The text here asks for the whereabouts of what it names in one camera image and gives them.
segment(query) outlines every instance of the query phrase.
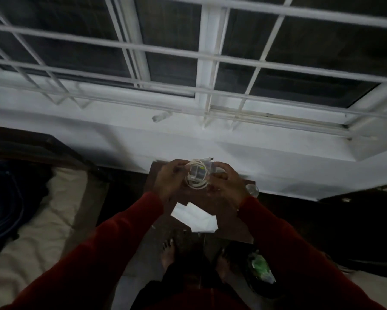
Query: white paper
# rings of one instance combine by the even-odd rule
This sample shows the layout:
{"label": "white paper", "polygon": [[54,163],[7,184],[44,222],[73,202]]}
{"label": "white paper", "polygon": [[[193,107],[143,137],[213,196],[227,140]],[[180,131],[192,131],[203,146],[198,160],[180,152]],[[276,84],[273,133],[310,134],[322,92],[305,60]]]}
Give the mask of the white paper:
{"label": "white paper", "polygon": [[197,233],[214,233],[218,229],[217,217],[197,207],[193,203],[184,206],[177,203],[171,216],[180,220]]}

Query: red sleeve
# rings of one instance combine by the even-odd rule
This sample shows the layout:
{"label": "red sleeve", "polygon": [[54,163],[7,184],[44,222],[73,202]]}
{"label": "red sleeve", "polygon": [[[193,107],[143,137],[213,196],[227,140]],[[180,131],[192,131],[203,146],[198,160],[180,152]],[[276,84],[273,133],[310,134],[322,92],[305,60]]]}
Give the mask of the red sleeve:
{"label": "red sleeve", "polygon": [[89,239],[1,309],[101,309],[144,234],[162,213],[159,197],[145,193],[126,211],[100,224]]}
{"label": "red sleeve", "polygon": [[301,308],[384,309],[256,198],[245,198],[238,216],[248,225],[278,283]]}

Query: person's left hand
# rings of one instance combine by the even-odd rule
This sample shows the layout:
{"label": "person's left hand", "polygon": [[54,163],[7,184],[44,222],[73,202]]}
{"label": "person's left hand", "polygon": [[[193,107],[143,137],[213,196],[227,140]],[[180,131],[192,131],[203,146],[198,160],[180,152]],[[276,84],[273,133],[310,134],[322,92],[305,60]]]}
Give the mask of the person's left hand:
{"label": "person's left hand", "polygon": [[173,160],[162,166],[152,189],[162,202],[165,203],[180,188],[190,168],[186,166],[187,163],[187,160]]}

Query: bare foot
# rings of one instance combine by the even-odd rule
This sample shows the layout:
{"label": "bare foot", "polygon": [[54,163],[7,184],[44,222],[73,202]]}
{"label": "bare foot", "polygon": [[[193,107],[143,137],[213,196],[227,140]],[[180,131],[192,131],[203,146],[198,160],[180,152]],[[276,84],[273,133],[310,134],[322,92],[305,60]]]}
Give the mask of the bare foot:
{"label": "bare foot", "polygon": [[171,238],[163,243],[162,265],[165,271],[173,262],[175,262],[175,242]]}
{"label": "bare foot", "polygon": [[227,259],[227,254],[225,253],[225,249],[222,249],[221,254],[218,257],[217,265],[215,267],[215,271],[219,274],[222,283],[225,283],[225,277],[227,276],[230,270],[230,263]]}

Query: wooden table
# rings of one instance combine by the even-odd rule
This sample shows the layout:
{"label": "wooden table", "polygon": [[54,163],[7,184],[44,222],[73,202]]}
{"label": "wooden table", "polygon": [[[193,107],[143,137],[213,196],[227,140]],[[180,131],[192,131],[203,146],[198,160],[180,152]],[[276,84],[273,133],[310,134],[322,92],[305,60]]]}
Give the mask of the wooden table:
{"label": "wooden table", "polygon": [[[156,176],[164,164],[166,163],[161,161],[152,163],[148,178],[146,179],[145,191],[152,190]],[[255,184],[255,182],[248,180],[244,180],[244,182],[245,184]],[[187,186],[182,187],[172,198],[170,198],[169,202],[164,205],[165,212],[155,222],[155,228],[166,228],[169,230],[176,229],[181,231],[190,230],[190,227],[170,216],[177,202],[183,205],[192,202],[209,214],[216,215],[218,230],[213,233],[216,237],[241,241],[244,243],[253,243],[254,240],[249,233],[248,227],[237,217],[237,211],[228,204],[225,198],[209,197],[206,195],[206,189],[194,190]]]}

